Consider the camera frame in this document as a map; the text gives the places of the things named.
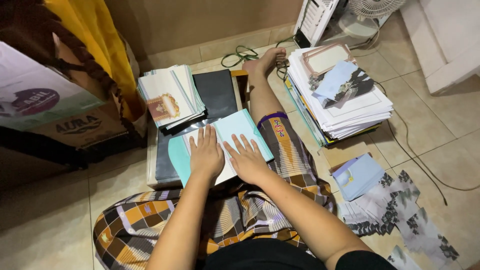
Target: left hand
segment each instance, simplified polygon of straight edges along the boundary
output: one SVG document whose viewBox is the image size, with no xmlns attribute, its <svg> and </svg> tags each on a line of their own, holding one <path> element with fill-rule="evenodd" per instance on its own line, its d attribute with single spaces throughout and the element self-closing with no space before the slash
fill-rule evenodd
<svg viewBox="0 0 480 270">
<path fill-rule="evenodd" d="M 222 147 L 216 141 L 216 131 L 213 126 L 207 124 L 204 129 L 198 129 L 197 145 L 190 136 L 190 170 L 191 174 L 204 173 L 211 180 L 222 172 L 225 165 L 225 156 Z"/>
</svg>

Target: fan grille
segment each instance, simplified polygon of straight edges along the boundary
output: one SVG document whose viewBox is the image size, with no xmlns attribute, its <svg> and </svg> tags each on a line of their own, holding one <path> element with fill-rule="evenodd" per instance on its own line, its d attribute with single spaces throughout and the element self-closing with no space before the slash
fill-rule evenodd
<svg viewBox="0 0 480 270">
<path fill-rule="evenodd" d="M 350 8 L 364 18 L 380 18 L 396 11 L 407 0 L 350 0 Z"/>
</svg>

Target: light blue folder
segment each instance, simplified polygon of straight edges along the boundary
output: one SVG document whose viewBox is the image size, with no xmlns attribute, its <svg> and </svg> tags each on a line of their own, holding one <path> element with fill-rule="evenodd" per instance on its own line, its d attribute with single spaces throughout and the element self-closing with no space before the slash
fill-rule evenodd
<svg viewBox="0 0 480 270">
<path fill-rule="evenodd" d="M 262 153 L 265 161 L 270 161 L 273 159 L 272 152 L 266 145 L 262 135 L 258 131 L 255 123 L 253 122 L 250 114 L 246 109 L 243 109 L 223 119 L 215 121 L 212 123 L 212 125 L 215 127 L 215 130 L 217 132 L 217 140 L 220 142 L 222 148 L 222 142 L 227 141 L 234 149 L 236 149 L 235 144 L 233 143 L 233 139 L 231 137 L 232 134 L 235 134 L 243 145 L 243 142 L 240 139 L 240 134 L 243 134 L 249 142 L 251 139 L 253 139 L 258 144 L 258 148 L 260 149 L 260 152 Z M 172 138 L 168 142 L 168 156 L 172 161 L 173 167 L 179 174 L 183 186 L 186 185 L 191 173 L 188 140 L 190 136 L 193 135 L 192 133 L 198 134 L 198 130 L 187 133 L 183 136 Z M 217 178 L 216 184 L 219 184 L 237 175 L 235 173 L 235 170 L 231 166 L 229 160 L 230 156 L 228 152 L 225 149 L 223 150 L 224 154 L 226 155 L 225 167 L 222 173 Z"/>
</svg>

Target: white fan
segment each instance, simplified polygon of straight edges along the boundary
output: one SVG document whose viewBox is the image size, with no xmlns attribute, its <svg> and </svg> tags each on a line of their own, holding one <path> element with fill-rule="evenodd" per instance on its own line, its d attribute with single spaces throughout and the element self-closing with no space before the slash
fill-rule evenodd
<svg viewBox="0 0 480 270">
<path fill-rule="evenodd" d="M 338 26 L 354 38 L 370 38 L 378 32 L 373 20 L 390 15 L 407 0 L 350 0 L 347 10 L 338 21 Z"/>
</svg>

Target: right hand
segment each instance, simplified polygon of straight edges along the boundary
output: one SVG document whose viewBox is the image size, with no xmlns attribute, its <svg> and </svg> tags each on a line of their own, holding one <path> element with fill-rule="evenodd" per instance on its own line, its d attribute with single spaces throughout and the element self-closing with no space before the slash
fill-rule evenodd
<svg viewBox="0 0 480 270">
<path fill-rule="evenodd" d="M 235 134 L 232 135 L 233 142 L 238 152 L 232 148 L 227 142 L 223 142 L 225 149 L 232 156 L 230 162 L 237 172 L 237 175 L 249 184 L 257 184 L 257 182 L 265 177 L 266 174 L 272 173 L 268 168 L 257 143 L 251 140 L 253 148 L 248 143 L 247 138 L 240 134 L 243 145 L 237 139 Z"/>
</svg>

